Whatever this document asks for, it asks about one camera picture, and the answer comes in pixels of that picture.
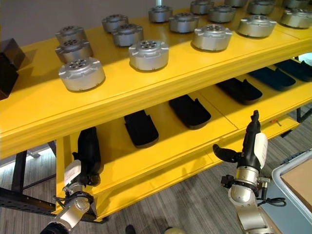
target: black metal frame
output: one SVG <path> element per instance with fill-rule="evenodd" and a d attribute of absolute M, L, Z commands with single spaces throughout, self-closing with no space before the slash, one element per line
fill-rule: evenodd
<path fill-rule="evenodd" d="M 56 156 L 56 145 L 54 141 L 49 142 L 49 146 Z M 55 204 L 24 195 L 23 190 L 47 181 L 51 178 L 54 178 L 56 174 L 24 186 L 26 157 L 27 150 L 20 152 L 16 155 L 11 190 L 0 187 L 0 207 L 35 213 L 39 215 L 55 216 L 55 214 L 51 213 L 56 210 Z M 101 222 L 95 222 L 94 220 L 96 218 L 97 217 L 93 213 L 86 213 L 83 216 L 82 221 L 103 223 L 108 220 L 108 218 L 104 218 Z"/>
<path fill-rule="evenodd" d="M 312 108 L 310 108 L 306 113 L 304 113 L 301 116 L 301 107 L 299 107 L 296 110 L 296 114 L 297 114 L 297 122 L 298 123 L 302 123 L 303 121 L 305 121 L 312 114 Z M 287 132 L 282 133 L 281 137 L 284 138 L 285 136 L 287 136 L 291 132 L 292 132 L 292 130 L 288 130 Z"/>

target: white wall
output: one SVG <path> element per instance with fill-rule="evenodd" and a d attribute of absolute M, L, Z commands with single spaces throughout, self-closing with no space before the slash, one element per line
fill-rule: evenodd
<path fill-rule="evenodd" d="M 85 29 L 101 25 L 111 14 L 130 18 L 145 16 L 156 0 L 2 0 L 1 40 L 14 38 L 22 46 L 54 36 L 64 26 Z M 164 0 L 175 8 L 189 7 L 191 0 Z"/>

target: round metal housing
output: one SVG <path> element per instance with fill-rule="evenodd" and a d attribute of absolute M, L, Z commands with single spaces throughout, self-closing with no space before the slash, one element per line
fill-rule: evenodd
<path fill-rule="evenodd" d="M 58 39 L 60 44 L 63 44 L 67 40 L 87 40 L 87 36 L 84 29 L 79 26 L 66 26 L 55 33 L 55 37 Z"/>
<path fill-rule="evenodd" d="M 165 5 L 158 5 L 151 8 L 148 12 L 148 19 L 153 23 L 162 23 L 169 21 L 172 16 L 172 8 Z"/>
<path fill-rule="evenodd" d="M 307 8 L 309 5 L 309 0 L 284 0 L 282 6 L 290 9 L 295 8 Z"/>
<path fill-rule="evenodd" d="M 232 32 L 218 24 L 208 24 L 194 30 L 192 44 L 202 50 L 224 50 L 228 47 Z"/>
<path fill-rule="evenodd" d="M 281 23 L 292 28 L 309 28 L 312 24 L 312 11 L 307 9 L 286 10 Z"/>
<path fill-rule="evenodd" d="M 274 0 L 254 0 L 249 2 L 247 12 L 254 15 L 268 15 L 271 14 L 275 5 Z"/>
<path fill-rule="evenodd" d="M 209 10 L 208 20 L 212 22 L 225 23 L 234 19 L 236 9 L 229 5 L 216 6 Z"/>
<path fill-rule="evenodd" d="M 159 40 L 142 40 L 129 47 L 130 64 L 142 71 L 151 71 L 167 65 L 168 45 Z"/>
<path fill-rule="evenodd" d="M 87 40 L 68 40 L 55 49 L 56 54 L 63 63 L 77 59 L 88 58 L 93 55 L 90 43 Z"/>
<path fill-rule="evenodd" d="M 112 31 L 113 40 L 117 46 L 130 46 L 143 40 L 143 28 L 139 25 L 128 23 Z"/>
<path fill-rule="evenodd" d="M 191 2 L 191 12 L 197 15 L 205 15 L 213 8 L 214 2 L 210 0 L 195 0 Z"/>
<path fill-rule="evenodd" d="M 177 33 L 189 33 L 198 26 L 199 16 L 192 13 L 179 13 L 169 18 L 169 29 Z"/>
<path fill-rule="evenodd" d="M 114 14 L 105 17 L 102 20 L 103 28 L 106 32 L 110 33 L 113 30 L 117 29 L 119 26 L 129 23 L 128 17 L 121 14 Z"/>
<path fill-rule="evenodd" d="M 246 5 L 247 0 L 225 0 L 224 4 L 232 7 L 243 7 Z"/>
<path fill-rule="evenodd" d="M 105 80 L 100 61 L 92 57 L 77 59 L 61 66 L 58 75 L 71 91 L 91 89 Z"/>
<path fill-rule="evenodd" d="M 276 25 L 276 21 L 266 16 L 254 15 L 240 20 L 237 32 L 255 38 L 267 37 Z"/>

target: yellow shelf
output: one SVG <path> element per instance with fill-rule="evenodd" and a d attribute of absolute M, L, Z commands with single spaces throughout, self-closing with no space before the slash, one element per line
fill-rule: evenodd
<path fill-rule="evenodd" d="M 201 89 L 199 92 L 238 129 L 246 128 L 254 110 L 259 110 L 259 120 L 261 123 L 265 123 L 312 100 L 312 82 L 295 79 L 296 84 L 289 90 L 280 92 L 248 74 L 236 78 L 247 79 L 249 83 L 259 89 L 263 93 L 260 100 L 252 105 L 242 105 L 226 95 L 216 85 Z"/>
<path fill-rule="evenodd" d="M 87 186 L 93 195 L 105 190 L 131 183 L 138 177 L 146 176 L 181 160 L 185 156 L 203 151 L 223 136 L 237 130 L 198 92 L 190 94 L 198 98 L 212 118 L 199 130 L 188 130 L 176 117 L 168 102 L 145 110 L 150 114 L 159 132 L 158 142 L 146 149 L 137 149 L 128 135 L 122 118 L 97 126 L 101 162 L 104 170 L 100 173 L 101 183 L 96 187 Z M 57 191 L 64 187 L 64 169 L 72 162 L 71 152 L 77 151 L 80 132 L 57 140 Z"/>
<path fill-rule="evenodd" d="M 235 30 L 244 15 L 243 9 L 238 9 L 228 27 Z M 190 45 L 192 33 L 169 32 L 168 23 L 151 24 L 146 17 L 130 21 L 143 26 L 146 39 L 168 43 L 168 65 L 155 72 L 138 72 L 129 66 L 127 48 L 114 46 L 101 26 L 86 30 L 94 57 L 103 64 L 107 77 L 88 92 L 69 92 L 58 78 L 62 64 L 54 52 L 58 46 L 55 38 L 22 47 L 27 59 L 10 97 L 0 101 L 0 159 L 306 53 L 312 43 L 311 29 L 289 32 L 278 26 L 264 39 L 234 32 L 225 51 L 209 53 Z M 202 18 L 199 25 L 205 24 Z"/>
<path fill-rule="evenodd" d="M 289 129 L 294 129 L 299 125 L 290 117 L 279 118 L 279 124 L 267 123 L 261 127 L 261 131 L 264 132 L 268 138 L 272 138 Z M 241 132 L 233 138 L 227 138 L 226 140 L 220 141 L 219 144 L 222 147 L 228 147 L 240 151 L 242 148 L 243 137 L 244 132 Z M 219 163 L 221 163 L 221 160 L 218 159 L 209 148 L 207 152 L 203 151 L 185 157 L 173 165 L 162 168 L 145 177 L 138 178 L 130 184 L 107 190 L 100 195 L 95 196 L 98 214 L 97 221 L 101 221 L 102 218 L 124 207 Z M 59 189 L 57 189 L 57 195 L 63 195 Z M 60 210 L 61 207 L 57 206 L 56 213 Z"/>

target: cable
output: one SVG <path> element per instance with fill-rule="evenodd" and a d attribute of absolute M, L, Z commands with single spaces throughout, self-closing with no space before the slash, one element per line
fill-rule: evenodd
<path fill-rule="evenodd" d="M 262 192 L 261 192 L 261 198 L 257 198 L 257 200 L 262 200 L 262 202 L 258 203 L 258 206 L 261 206 L 262 204 L 268 203 L 272 206 L 277 206 L 277 207 L 284 207 L 286 206 L 286 201 L 285 198 L 283 197 L 276 197 L 276 198 L 266 198 L 267 196 L 267 189 L 263 187 Z"/>

